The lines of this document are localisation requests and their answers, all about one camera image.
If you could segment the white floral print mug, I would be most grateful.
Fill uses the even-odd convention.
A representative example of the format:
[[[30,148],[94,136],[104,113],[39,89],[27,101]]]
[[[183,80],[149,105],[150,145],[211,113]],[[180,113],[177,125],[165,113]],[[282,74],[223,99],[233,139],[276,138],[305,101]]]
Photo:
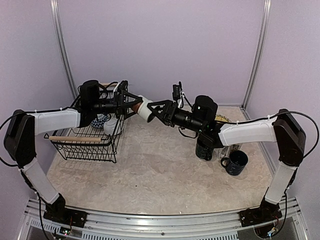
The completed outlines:
[[[219,148],[217,150],[217,157],[219,159],[228,158],[230,153],[240,150],[241,146],[242,144],[240,143],[240,144],[233,144],[230,146],[224,146],[223,148]]]

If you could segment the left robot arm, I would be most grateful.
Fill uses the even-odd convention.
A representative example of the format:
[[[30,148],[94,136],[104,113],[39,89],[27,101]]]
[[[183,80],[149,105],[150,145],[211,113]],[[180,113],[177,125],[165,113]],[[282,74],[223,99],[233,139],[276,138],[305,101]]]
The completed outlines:
[[[46,211],[57,221],[66,222],[70,211],[37,160],[35,137],[50,131],[87,127],[98,114],[125,115],[128,109],[142,101],[142,97],[125,90],[107,99],[103,99],[98,91],[81,93],[70,107],[39,112],[18,109],[7,120],[9,125],[3,141],[4,148],[16,162],[27,185],[45,202]]]

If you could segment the dark green ceramic mug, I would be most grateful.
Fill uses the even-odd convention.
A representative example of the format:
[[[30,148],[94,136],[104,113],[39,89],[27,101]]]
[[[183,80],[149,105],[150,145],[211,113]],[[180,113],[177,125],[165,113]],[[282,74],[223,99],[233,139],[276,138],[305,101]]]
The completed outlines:
[[[213,151],[213,148],[206,146],[200,139],[197,139],[195,154],[199,159],[211,161],[213,157]]]

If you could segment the brown striped ceramic cup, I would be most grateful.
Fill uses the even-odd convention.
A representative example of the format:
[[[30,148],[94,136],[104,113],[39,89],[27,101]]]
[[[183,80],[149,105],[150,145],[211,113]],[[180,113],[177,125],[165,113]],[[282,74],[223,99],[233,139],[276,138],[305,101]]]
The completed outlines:
[[[147,107],[147,104],[150,102],[153,102],[152,100],[149,100],[147,98],[145,98],[143,95],[138,95],[139,97],[142,97],[143,102],[139,103],[135,106],[132,106],[131,109],[136,112],[142,119],[144,119],[145,121],[147,121],[147,117],[148,117],[148,113],[149,113],[149,109]]]

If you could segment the woven bamboo plate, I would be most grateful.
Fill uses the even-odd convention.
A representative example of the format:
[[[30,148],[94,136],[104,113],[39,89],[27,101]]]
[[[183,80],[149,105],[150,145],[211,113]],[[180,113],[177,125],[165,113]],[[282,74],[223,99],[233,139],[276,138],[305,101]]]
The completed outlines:
[[[230,123],[230,122],[231,122],[231,120],[230,120],[229,118],[227,118],[226,116],[221,115],[221,114],[217,114],[217,115],[215,116],[215,120],[216,120],[217,122],[227,122],[227,123]]]

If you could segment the navy blue ceramic mug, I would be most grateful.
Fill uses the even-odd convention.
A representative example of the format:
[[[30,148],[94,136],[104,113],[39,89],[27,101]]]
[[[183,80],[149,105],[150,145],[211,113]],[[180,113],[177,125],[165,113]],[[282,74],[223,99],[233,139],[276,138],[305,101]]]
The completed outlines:
[[[249,158],[246,153],[241,150],[232,151],[228,157],[220,160],[221,166],[231,176],[238,176],[246,167]]]

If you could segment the blue patterned white bowl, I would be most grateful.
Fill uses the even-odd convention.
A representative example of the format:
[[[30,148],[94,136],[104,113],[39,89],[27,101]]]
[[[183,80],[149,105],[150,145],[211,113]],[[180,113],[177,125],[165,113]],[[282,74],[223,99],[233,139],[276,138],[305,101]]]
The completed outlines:
[[[111,116],[109,114],[98,114],[97,117],[90,123],[90,126],[95,129],[102,129],[104,123],[109,121]]]

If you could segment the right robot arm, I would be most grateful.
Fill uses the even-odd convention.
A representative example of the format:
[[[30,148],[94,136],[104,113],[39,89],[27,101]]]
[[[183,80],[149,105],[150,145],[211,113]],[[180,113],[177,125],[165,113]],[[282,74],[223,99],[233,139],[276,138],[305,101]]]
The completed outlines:
[[[194,131],[196,155],[205,160],[211,160],[215,149],[254,142],[277,143],[280,163],[260,206],[241,211],[240,216],[252,216],[260,222],[281,217],[279,202],[305,157],[305,132],[286,109],[260,120],[233,123],[216,121],[217,110],[218,105],[209,96],[199,95],[191,111],[179,108],[171,100],[148,100],[137,112],[147,122],[158,118],[166,126]]]

